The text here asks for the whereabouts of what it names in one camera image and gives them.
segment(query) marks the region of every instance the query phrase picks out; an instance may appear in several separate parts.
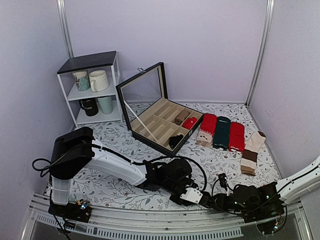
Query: cream mug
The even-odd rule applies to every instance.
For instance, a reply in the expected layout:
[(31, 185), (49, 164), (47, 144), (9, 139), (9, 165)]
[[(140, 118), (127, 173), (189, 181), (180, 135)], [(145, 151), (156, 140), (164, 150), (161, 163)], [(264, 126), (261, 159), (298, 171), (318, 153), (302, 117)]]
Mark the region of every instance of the cream mug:
[(109, 87), (107, 74), (104, 70), (91, 72), (89, 79), (92, 92), (102, 91)]

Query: black box frame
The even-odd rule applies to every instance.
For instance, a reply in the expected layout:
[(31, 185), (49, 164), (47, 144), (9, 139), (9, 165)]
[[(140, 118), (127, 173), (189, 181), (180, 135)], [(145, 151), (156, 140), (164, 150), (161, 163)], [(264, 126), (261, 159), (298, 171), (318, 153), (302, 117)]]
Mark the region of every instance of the black box frame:
[[(183, 139), (179, 142), (179, 144), (173, 149), (173, 150), (169, 150), (167, 149), (166, 147), (156, 143), (155, 141), (152, 141), (148, 138), (146, 138), (145, 136), (135, 132), (134, 130), (132, 130), (132, 127), (131, 127), (131, 122), (130, 122), (130, 119), (129, 119), (129, 116), (128, 116), (128, 113), (127, 113), (127, 109), (126, 109), (126, 105), (124, 103), (124, 97), (123, 97), (123, 94), (122, 94), (122, 87), (126, 86), (128, 83), (130, 83), (131, 81), (141, 77), (142, 75), (145, 75), (147, 74), (148, 72), (154, 70), (155, 68), (158, 68), (160, 67), (161, 69), (161, 77), (159, 76), (159, 81), (161, 81), (162, 79), (162, 89), (161, 89), (161, 98), (165, 98), (167, 99), (169, 102), (175, 104), (175, 105), (179, 105), (179, 106), (182, 106), (183, 108), (188, 108), (190, 109), (191, 111), (194, 111), (194, 112), (197, 112), (199, 114), (201, 114), (201, 116), (198, 118), (197, 122), (193, 125), (193, 127), (189, 130), (189, 132), (183, 137)], [(157, 64), (147, 68), (145, 71), (143, 72), (140, 72), (132, 77), (130, 77), (128, 80), (120, 83), (119, 85), (116, 86), (116, 90), (117, 90), (117, 94), (118, 94), (118, 97), (119, 97), (119, 100), (120, 100), (120, 104), (121, 104), (121, 108), (122, 108), (122, 112), (123, 112), (123, 115), (124, 115), (124, 119), (125, 119), (125, 123), (127, 125), (127, 128), (128, 130), (131, 131), (132, 133), (132, 136), (136, 139), (136, 140), (139, 140), (141, 141), (142, 143), (148, 145), (149, 147), (157, 150), (158, 152), (168, 156), (168, 157), (173, 157), (175, 156), (178, 151), (181, 149), (181, 147), (186, 143), (186, 141), (189, 139), (189, 137), (194, 133), (194, 131), (197, 129), (197, 127), (200, 125), (200, 123), (202, 122), (203, 120), (203, 117), (204, 115), (197, 111), (197, 110), (194, 110), (194, 109), (191, 109), (189, 107), (185, 107), (179, 103), (176, 103), (174, 101), (170, 101), (168, 99), (168, 91), (167, 91), (167, 84), (166, 84), (166, 74), (165, 74), (165, 66), (164, 66), (164, 63), (163, 62), (158, 62)]]

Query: beige box compartment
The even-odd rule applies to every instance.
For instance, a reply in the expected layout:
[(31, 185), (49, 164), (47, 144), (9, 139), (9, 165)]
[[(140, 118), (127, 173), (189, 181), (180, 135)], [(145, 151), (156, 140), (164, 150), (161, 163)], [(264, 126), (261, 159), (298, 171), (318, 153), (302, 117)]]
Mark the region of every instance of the beige box compartment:
[(158, 133), (157, 136), (155, 136), (155, 138), (159, 141), (159, 144), (164, 146), (165, 141), (171, 137), (171, 135), (177, 128), (177, 125), (170, 122), (167, 126), (164, 127), (164, 129), (162, 129), (161, 132)]
[(169, 121), (175, 122), (175, 118), (179, 115), (179, 113), (185, 109), (185, 107), (181, 105), (174, 105), (162, 118)]
[[(157, 121), (159, 121), (159, 119), (160, 117), (151, 115), (149, 118), (142, 122), (148, 129), (150, 129)], [(147, 132), (147, 129), (138, 120), (135, 121), (135, 125), (136, 126), (132, 128), (133, 131), (139, 134), (145, 134)]]
[[(158, 133), (161, 132), (162, 129), (165, 128), (169, 124), (168, 121), (164, 119), (159, 119), (151, 128), (148, 128), (150, 132), (153, 134), (153, 136), (157, 136)], [(154, 138), (151, 136), (149, 132), (146, 132), (144, 136), (150, 140), (154, 140)]]
[(157, 110), (154, 115), (162, 118), (162, 116), (164, 116), (166, 113), (168, 113), (173, 107), (175, 107), (175, 105), (170, 102), (167, 101), (162, 107), (160, 107), (159, 110)]

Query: shelf top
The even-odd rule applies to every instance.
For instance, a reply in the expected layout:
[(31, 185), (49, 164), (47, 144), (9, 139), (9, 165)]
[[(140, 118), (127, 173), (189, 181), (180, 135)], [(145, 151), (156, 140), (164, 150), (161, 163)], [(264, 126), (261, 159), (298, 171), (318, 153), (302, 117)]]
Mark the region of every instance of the shelf top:
[(115, 62), (116, 55), (117, 51), (107, 51), (69, 58), (59, 69), (57, 74), (65, 74), (79, 70), (112, 66)]

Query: mug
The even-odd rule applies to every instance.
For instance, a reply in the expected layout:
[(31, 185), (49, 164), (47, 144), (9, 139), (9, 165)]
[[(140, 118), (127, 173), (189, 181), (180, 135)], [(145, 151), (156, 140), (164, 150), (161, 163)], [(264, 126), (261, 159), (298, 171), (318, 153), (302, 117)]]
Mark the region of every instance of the mug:
[(92, 117), (99, 112), (95, 98), (79, 100), (79, 104), (80, 107), (85, 111), (85, 114), (89, 117)]
[(106, 74), (106, 71), (104, 70), (91, 72), (89, 75), (89, 78), (90, 78), (91, 90), (94, 93), (105, 90), (107, 87), (109, 87), (107, 74)]
[(74, 72), (72, 75), (78, 91), (84, 92), (90, 88), (88, 72), (86, 70)]
[(103, 112), (103, 114), (110, 114), (113, 111), (113, 106), (112, 106), (112, 97), (111, 96), (103, 96), (103, 97), (98, 97), (98, 102), (100, 104), (100, 108)]

